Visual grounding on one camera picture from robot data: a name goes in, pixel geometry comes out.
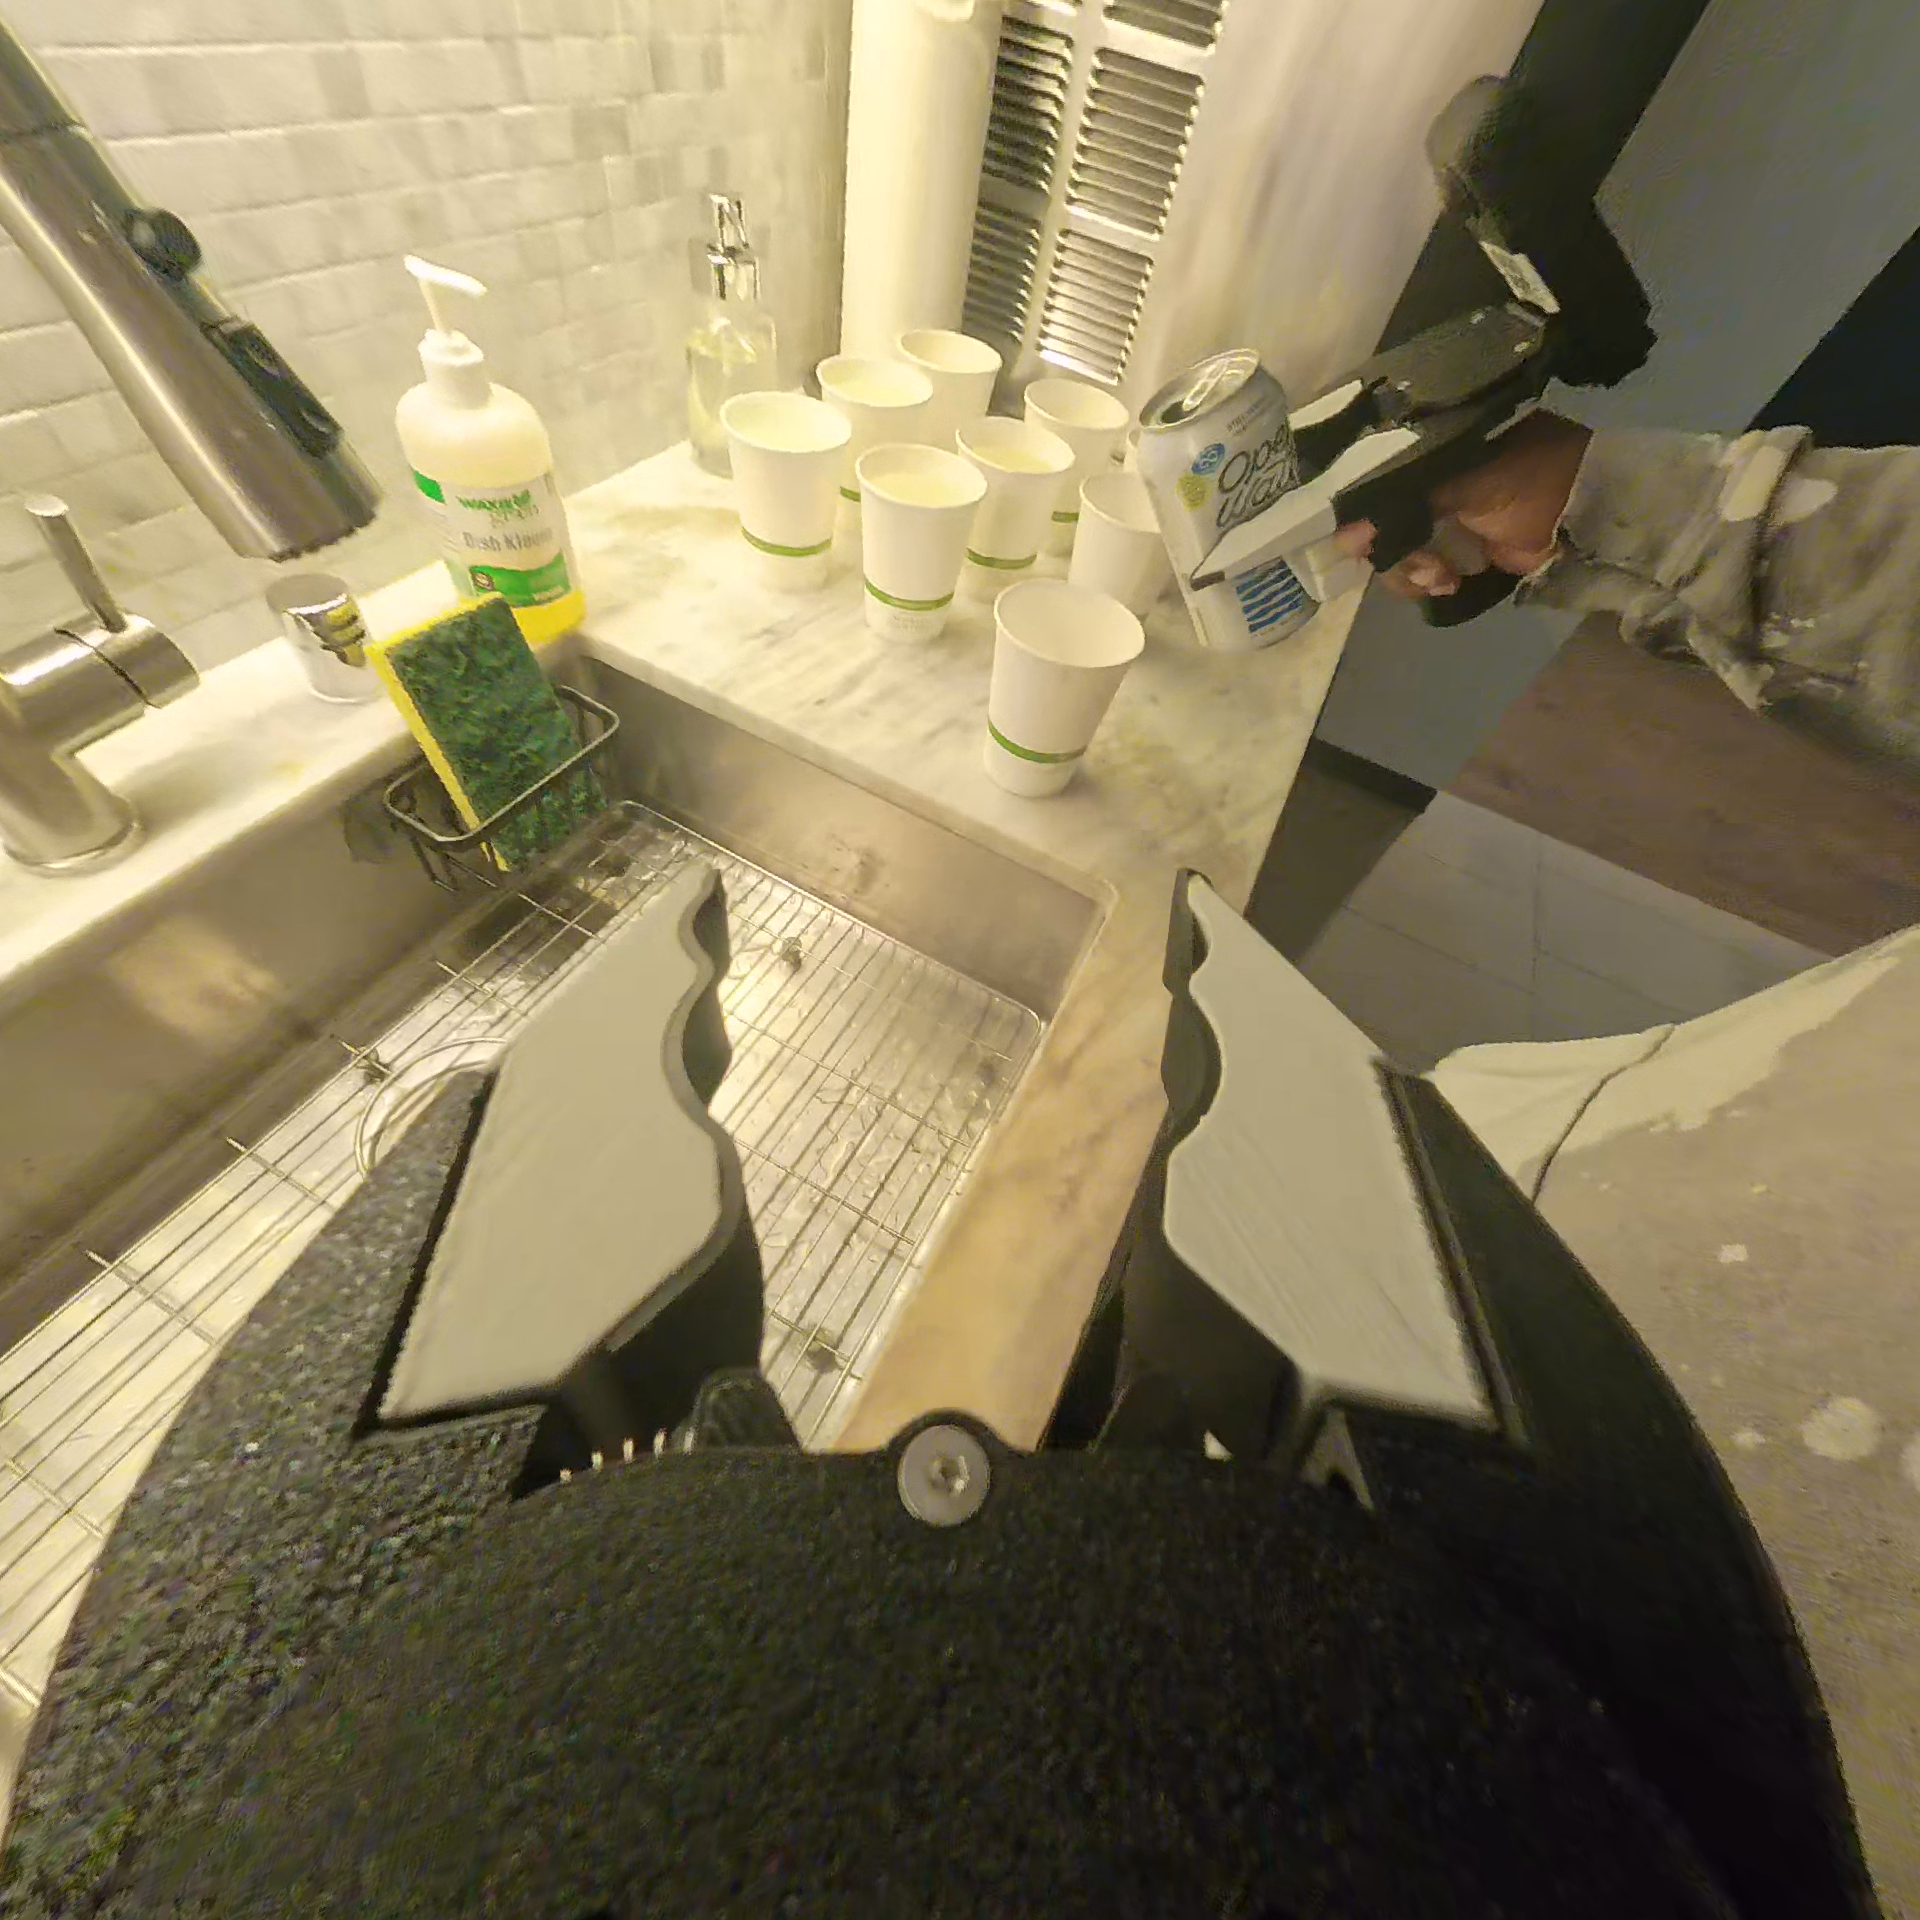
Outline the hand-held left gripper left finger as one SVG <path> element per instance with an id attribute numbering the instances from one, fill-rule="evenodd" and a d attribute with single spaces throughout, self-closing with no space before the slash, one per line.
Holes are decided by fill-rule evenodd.
<path id="1" fill-rule="evenodd" d="M 747 1177 L 713 1113 L 731 956 L 725 878 L 683 862 L 516 1029 L 381 1367 L 381 1427 L 531 1408 L 570 1444 L 651 1444 L 708 1378 L 758 1369 Z"/>

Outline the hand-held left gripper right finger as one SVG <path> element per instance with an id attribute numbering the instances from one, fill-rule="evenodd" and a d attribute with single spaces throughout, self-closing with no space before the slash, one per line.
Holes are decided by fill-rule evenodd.
<path id="1" fill-rule="evenodd" d="M 1495 1427 L 1380 1049 L 1197 869 L 1166 945 L 1159 1199 L 1135 1354 L 1202 1427 Z"/>

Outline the silver drink can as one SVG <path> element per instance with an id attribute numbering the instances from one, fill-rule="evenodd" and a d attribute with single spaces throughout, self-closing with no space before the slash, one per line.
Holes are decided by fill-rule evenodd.
<path id="1" fill-rule="evenodd" d="M 1175 584 L 1206 647 L 1259 653 L 1315 616 L 1318 601 L 1286 560 L 1195 588 L 1215 547 L 1299 480 L 1285 387 L 1256 350 L 1211 355 L 1140 405 L 1139 472 Z"/>

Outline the person's right forearm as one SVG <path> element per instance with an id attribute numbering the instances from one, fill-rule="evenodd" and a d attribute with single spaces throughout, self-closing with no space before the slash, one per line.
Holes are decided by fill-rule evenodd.
<path id="1" fill-rule="evenodd" d="M 1916 768 L 1916 449 L 1603 430 L 1522 599 L 1604 615 L 1780 726 Z"/>

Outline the white marble desk countertop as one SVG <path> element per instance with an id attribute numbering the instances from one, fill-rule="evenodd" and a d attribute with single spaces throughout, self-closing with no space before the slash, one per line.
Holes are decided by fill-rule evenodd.
<path id="1" fill-rule="evenodd" d="M 1025 802 L 987 775 L 993 615 L 960 607 L 935 642 L 864 620 L 858 579 L 811 596 L 736 558 L 720 484 L 682 451 L 579 495 L 587 629 L 570 681 L 667 693 L 936 825 L 1053 876 L 1100 908 L 1008 1118 L 961 1189 L 840 1432 L 848 1448 L 964 1410 L 1035 1445 L 1091 1314 L 1166 1110 L 1166 935 L 1179 869 L 1245 905 L 1295 785 L 1361 596 L 1263 653 L 1202 647 L 1179 607 L 1149 629 L 1067 794 Z M 319 702 L 283 642 L 205 672 L 178 704 L 83 765 L 145 829 L 107 868 L 36 876 L 5 862 L 5 988 L 112 936 L 232 852 L 293 828 L 411 752 L 394 710 Z"/>

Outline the person's right hand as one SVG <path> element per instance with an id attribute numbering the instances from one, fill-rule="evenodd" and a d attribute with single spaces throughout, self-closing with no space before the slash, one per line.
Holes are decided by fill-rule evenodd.
<path id="1" fill-rule="evenodd" d="M 1463 530 L 1492 571 L 1522 583 L 1554 560 L 1591 444 L 1594 425 L 1587 422 L 1537 411 L 1511 429 L 1482 466 L 1449 477 L 1433 495 L 1427 513 L 1434 525 Z M 1379 532 L 1365 519 L 1343 526 L 1335 540 L 1350 558 L 1366 560 L 1401 599 L 1446 601 L 1471 580 L 1433 544 L 1383 567 L 1373 560 Z"/>

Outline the stainless steel ice machine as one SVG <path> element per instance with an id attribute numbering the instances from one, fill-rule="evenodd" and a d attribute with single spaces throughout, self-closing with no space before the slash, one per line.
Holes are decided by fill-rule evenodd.
<path id="1" fill-rule="evenodd" d="M 964 332 L 996 409 L 1139 409 L 1250 347 L 1301 401 L 1366 358 L 1438 218 L 1427 129 L 1540 2 L 1005 5 Z"/>

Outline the group of white paper cups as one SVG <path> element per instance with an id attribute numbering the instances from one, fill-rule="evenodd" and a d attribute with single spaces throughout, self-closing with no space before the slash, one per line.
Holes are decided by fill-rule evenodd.
<path id="1" fill-rule="evenodd" d="M 738 534 L 766 584 L 811 592 L 829 580 L 848 466 L 858 599 L 874 635 L 941 636 L 964 571 L 998 575 L 984 767 L 1015 797 L 1062 796 L 1145 653 L 1144 619 L 1111 593 L 1034 575 L 1026 555 L 993 555 L 978 532 L 989 469 L 970 451 L 920 442 L 855 451 L 855 422 L 804 392 L 729 396 L 720 422 Z"/>

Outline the stainless steel sink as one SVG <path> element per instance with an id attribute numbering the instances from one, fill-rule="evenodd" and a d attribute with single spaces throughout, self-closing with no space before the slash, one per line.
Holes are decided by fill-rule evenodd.
<path id="1" fill-rule="evenodd" d="M 627 807 L 799 882 L 1048 1026 L 1100 908 L 844 774 L 682 700 L 592 674 L 626 802 L 533 876 L 434 887 L 358 862 L 343 807 L 272 829 L 114 935 L 5 988 L 5 1332 L 35 1272 L 179 1139 L 333 1031 L 488 897 L 563 868 Z"/>

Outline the green and yellow sponge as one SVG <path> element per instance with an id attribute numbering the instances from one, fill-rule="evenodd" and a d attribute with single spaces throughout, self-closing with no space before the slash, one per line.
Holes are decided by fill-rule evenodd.
<path id="1" fill-rule="evenodd" d="M 464 822 L 495 822 L 494 865 L 535 865 L 609 810 L 580 726 L 503 596 L 470 596 L 391 636 L 366 664 Z"/>

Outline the wrapped sleeve of paper cups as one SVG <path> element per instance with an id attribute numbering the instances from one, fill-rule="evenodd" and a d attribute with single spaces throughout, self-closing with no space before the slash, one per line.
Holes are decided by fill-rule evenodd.
<path id="1" fill-rule="evenodd" d="M 999 30 L 999 2 L 852 8 L 843 355 L 961 322 Z"/>

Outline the clear glass soap dispenser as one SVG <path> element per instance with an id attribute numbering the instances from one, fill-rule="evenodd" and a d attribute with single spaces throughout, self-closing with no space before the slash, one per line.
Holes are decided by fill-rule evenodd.
<path id="1" fill-rule="evenodd" d="M 734 471 L 722 413 L 734 396 L 778 387 L 778 332 L 763 300 L 760 260 L 738 195 L 708 195 L 708 224 L 690 243 L 695 317 L 685 341 L 690 455 L 710 476 Z"/>

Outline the chrome sink cap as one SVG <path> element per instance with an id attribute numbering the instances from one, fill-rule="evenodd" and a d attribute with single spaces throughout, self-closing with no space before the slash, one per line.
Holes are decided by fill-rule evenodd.
<path id="1" fill-rule="evenodd" d="M 384 700 L 384 688 L 368 665 L 366 616 L 341 575 L 288 574 L 277 579 L 264 599 L 317 700 L 333 705 L 366 705 Z"/>

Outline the dish soap pump bottle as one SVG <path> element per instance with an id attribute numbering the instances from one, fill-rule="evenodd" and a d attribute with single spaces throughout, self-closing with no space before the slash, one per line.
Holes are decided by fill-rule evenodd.
<path id="1" fill-rule="evenodd" d="M 494 378 L 457 304 L 484 285 L 408 255 L 419 291 L 419 381 L 398 400 L 398 444 L 434 526 L 459 599 L 498 596 L 538 653 L 587 616 L 548 429 L 525 396 Z"/>

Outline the stainless steel faucet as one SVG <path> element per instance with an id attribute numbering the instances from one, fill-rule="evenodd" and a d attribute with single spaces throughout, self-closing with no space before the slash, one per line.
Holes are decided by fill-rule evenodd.
<path id="1" fill-rule="evenodd" d="M 366 532 L 384 503 L 343 425 L 203 276 L 170 211 L 140 204 L 36 58 L 2 30 L 5 234 L 48 281 L 194 507 L 245 560 Z M 105 868 L 140 814 L 88 747 L 198 686 L 179 644 L 122 605 L 51 495 L 24 503 L 83 616 L 5 649 L 2 840 L 40 875 Z"/>

